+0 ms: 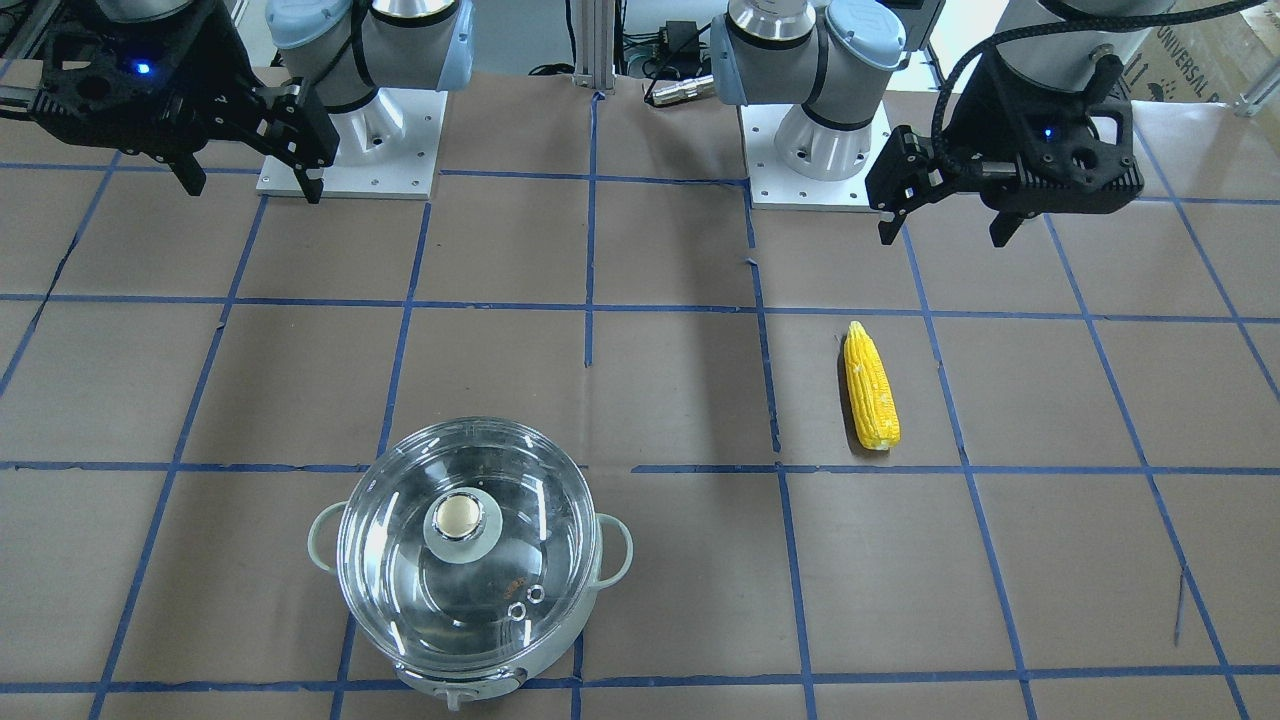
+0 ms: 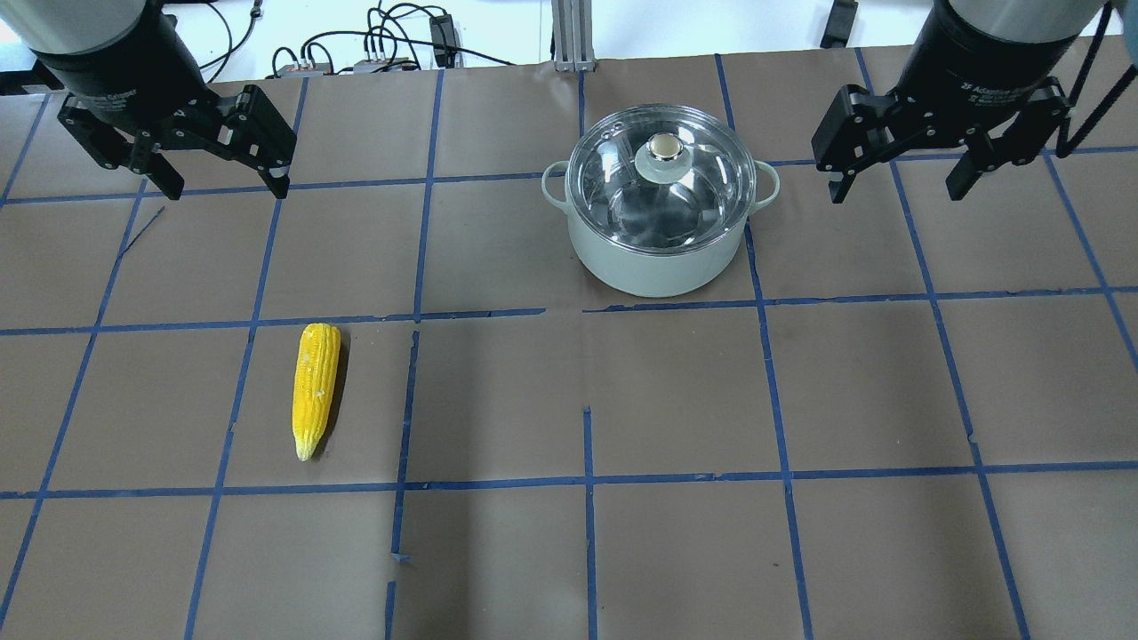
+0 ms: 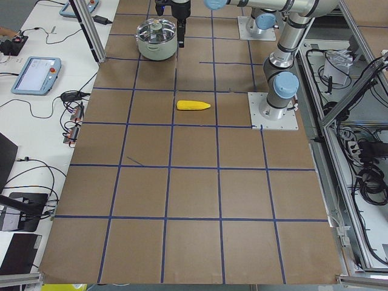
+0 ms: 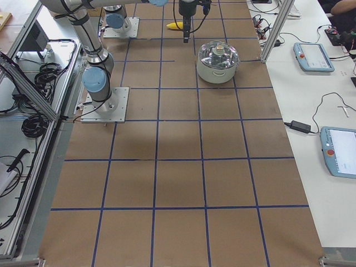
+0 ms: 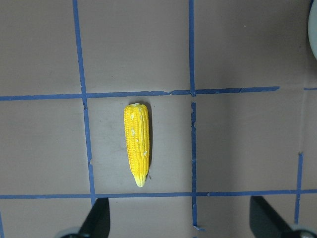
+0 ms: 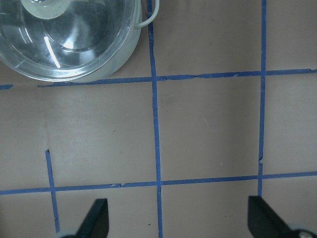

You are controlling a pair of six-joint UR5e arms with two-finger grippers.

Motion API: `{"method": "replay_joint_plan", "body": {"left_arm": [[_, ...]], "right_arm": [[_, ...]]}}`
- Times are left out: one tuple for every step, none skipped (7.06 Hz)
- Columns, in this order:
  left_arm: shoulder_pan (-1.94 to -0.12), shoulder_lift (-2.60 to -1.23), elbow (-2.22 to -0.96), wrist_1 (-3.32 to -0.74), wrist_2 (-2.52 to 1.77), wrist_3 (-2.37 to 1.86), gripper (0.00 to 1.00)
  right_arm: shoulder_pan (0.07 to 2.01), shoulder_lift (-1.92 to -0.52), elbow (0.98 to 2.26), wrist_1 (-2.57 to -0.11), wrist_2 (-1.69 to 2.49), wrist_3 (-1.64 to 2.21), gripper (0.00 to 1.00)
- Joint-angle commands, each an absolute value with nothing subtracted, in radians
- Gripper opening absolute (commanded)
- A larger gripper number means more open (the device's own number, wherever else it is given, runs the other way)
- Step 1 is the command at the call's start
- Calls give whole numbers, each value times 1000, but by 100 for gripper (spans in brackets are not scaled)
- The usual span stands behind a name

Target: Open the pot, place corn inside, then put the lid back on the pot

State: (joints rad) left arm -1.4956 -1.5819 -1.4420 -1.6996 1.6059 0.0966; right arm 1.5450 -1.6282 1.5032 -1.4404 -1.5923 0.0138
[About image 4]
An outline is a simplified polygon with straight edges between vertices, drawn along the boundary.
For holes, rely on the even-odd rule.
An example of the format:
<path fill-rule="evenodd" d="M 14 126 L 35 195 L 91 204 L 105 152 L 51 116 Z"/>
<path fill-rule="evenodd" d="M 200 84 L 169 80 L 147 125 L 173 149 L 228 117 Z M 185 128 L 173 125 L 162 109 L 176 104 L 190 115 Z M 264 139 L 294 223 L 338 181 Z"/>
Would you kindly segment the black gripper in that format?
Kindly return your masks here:
<path fill-rule="evenodd" d="M 204 15 L 208 15 L 211 8 L 211 0 L 193 0 L 182 1 L 179 0 L 179 13 L 183 16 L 183 41 L 189 42 L 191 31 L 191 16 L 196 14 L 197 6 L 202 6 Z"/>

